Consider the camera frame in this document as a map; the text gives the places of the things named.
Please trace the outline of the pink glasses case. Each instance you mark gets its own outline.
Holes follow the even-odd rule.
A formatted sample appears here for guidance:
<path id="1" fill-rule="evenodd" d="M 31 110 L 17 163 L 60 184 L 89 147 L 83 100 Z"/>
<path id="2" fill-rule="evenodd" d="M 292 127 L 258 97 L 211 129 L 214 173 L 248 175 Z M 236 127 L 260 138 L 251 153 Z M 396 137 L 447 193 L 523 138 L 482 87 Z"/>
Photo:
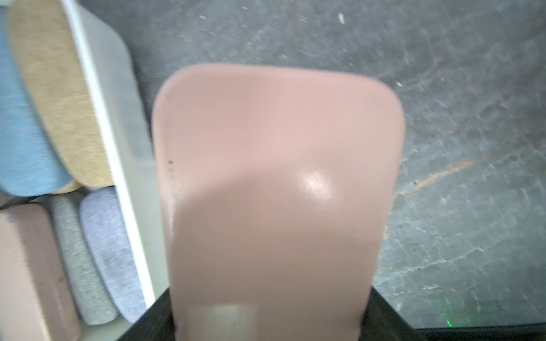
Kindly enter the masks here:
<path id="1" fill-rule="evenodd" d="M 178 340 L 357 340 L 405 143 L 362 75 L 194 65 L 152 115 Z"/>
<path id="2" fill-rule="evenodd" d="M 1 339 L 78 340 L 81 328 L 51 219 L 36 203 L 1 211 Z"/>

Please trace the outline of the tan glasses case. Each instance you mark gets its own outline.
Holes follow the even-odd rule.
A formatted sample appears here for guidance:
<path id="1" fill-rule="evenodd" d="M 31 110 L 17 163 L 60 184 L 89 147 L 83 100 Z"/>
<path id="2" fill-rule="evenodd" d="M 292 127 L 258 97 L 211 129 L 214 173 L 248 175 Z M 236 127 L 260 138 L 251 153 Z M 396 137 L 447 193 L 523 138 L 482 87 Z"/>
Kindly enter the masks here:
<path id="1" fill-rule="evenodd" d="M 74 191 L 79 190 L 80 188 L 82 188 L 81 184 L 79 184 L 77 181 L 72 180 L 66 186 L 63 186 L 62 188 L 58 190 L 54 190 L 53 192 L 50 192 L 50 194 L 56 196 L 56 195 L 62 195 L 66 193 L 72 193 Z"/>
<path id="2" fill-rule="evenodd" d="M 71 27 L 60 1 L 13 1 L 7 31 L 39 119 L 76 182 L 114 183 Z"/>

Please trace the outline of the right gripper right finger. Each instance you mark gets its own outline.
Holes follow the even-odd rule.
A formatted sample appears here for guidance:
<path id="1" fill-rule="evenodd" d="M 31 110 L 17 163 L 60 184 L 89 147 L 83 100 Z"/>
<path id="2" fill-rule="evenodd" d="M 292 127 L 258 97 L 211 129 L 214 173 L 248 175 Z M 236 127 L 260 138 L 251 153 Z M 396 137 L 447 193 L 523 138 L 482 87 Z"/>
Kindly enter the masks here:
<path id="1" fill-rule="evenodd" d="M 410 327 L 392 306 L 371 288 L 363 314 L 360 341 L 426 341 Z"/>

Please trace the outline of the purple glasses case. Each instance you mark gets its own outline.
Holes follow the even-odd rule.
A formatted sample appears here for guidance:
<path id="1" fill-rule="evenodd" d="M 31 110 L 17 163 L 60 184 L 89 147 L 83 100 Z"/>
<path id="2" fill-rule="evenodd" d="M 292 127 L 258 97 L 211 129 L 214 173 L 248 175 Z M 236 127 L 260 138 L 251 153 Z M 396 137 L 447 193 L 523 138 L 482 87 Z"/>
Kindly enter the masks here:
<path id="1" fill-rule="evenodd" d="M 114 187 L 87 194 L 80 222 L 92 259 L 115 307 L 130 323 L 146 312 L 144 293 Z"/>

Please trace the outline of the blue glasses case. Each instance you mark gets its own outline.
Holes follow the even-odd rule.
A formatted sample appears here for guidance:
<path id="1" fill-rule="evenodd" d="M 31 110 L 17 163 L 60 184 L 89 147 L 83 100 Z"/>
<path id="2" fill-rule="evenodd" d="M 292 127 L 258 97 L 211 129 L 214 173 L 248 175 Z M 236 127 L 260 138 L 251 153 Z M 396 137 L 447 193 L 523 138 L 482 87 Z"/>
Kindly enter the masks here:
<path id="1" fill-rule="evenodd" d="M 1 189 L 42 196 L 73 184 L 45 133 L 14 61 L 1 10 Z"/>

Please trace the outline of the grey fabric glasses case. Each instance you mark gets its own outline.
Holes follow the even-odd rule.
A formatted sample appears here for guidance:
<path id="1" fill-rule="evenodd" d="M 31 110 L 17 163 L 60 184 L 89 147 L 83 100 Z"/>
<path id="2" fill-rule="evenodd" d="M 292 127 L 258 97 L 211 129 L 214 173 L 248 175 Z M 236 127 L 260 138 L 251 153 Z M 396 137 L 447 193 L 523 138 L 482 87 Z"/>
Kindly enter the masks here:
<path id="1" fill-rule="evenodd" d="M 51 196 L 48 208 L 65 274 L 81 320 L 104 325 L 119 316 L 85 241 L 77 202 L 72 196 Z"/>

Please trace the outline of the tan glasses case front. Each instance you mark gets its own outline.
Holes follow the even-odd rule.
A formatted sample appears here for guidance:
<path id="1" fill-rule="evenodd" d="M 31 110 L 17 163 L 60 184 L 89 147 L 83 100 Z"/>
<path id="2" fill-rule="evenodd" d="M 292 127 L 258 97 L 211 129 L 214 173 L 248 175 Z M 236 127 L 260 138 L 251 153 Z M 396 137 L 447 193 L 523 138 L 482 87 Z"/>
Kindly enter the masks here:
<path id="1" fill-rule="evenodd" d="M 72 193 L 74 191 L 79 190 L 80 188 L 82 188 L 81 184 L 79 184 L 77 181 L 72 180 L 66 186 L 63 186 L 62 188 L 58 190 L 54 190 L 53 192 L 50 192 L 50 194 L 56 196 L 56 195 L 62 195 L 66 193 Z"/>

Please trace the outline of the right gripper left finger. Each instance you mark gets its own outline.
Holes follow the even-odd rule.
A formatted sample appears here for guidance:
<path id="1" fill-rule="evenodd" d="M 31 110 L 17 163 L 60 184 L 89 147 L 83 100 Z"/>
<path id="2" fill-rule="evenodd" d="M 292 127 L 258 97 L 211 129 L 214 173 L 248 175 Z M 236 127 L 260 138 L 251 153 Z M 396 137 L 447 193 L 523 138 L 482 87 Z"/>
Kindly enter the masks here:
<path id="1" fill-rule="evenodd" d="M 175 341 L 169 289 L 117 341 Z"/>

